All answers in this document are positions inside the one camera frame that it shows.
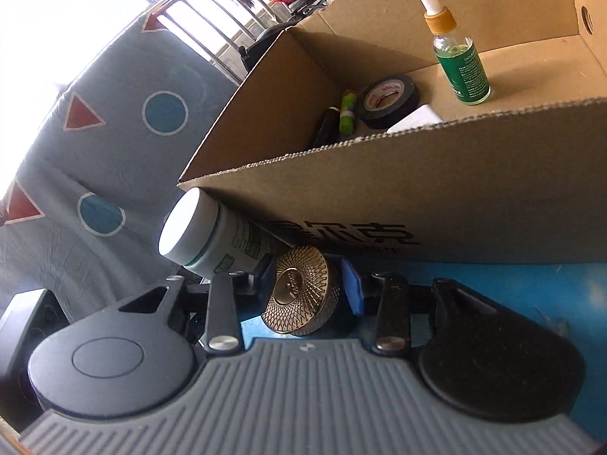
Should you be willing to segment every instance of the gray ribbed surface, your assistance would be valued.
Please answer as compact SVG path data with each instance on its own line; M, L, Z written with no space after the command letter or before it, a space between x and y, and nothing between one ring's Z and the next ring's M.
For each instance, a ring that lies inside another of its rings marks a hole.
M36 455L585 455L598 447L565 416L526 425L465 417L405 361L371 355L357 340L258 339L246 354L211 360L186 394L152 414L86 423L47 413L22 441Z

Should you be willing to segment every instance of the green glue stick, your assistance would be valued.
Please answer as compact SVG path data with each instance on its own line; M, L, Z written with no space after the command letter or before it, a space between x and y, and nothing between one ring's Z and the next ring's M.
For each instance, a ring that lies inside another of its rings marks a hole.
M356 107L356 91L347 90L342 97L341 112L339 113L339 133L352 135L354 133L354 108Z
M436 58L457 98L469 105L487 100L491 87L472 38L457 29L453 15L438 0L421 2L426 7L426 23L434 34Z

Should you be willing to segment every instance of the white jar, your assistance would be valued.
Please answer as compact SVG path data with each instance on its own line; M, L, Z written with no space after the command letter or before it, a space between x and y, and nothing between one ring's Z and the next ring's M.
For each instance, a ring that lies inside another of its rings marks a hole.
M192 188L166 220L158 249L169 260L210 279L223 271L253 271L280 244L200 188Z

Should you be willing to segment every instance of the dropper bottle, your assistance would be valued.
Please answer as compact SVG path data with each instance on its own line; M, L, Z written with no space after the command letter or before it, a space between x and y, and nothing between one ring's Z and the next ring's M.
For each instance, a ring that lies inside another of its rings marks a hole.
M446 6L438 0L421 0L426 7L426 23L434 34L434 52L457 98L474 105L491 94L487 75L470 36L457 29Z

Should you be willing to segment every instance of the white logo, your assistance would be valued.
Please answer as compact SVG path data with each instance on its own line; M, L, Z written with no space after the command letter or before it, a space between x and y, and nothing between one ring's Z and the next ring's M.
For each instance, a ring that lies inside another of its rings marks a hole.
M311 344L310 342L308 342L305 346L299 346L299 350L303 352L310 352L314 349L316 349L316 346L314 344Z

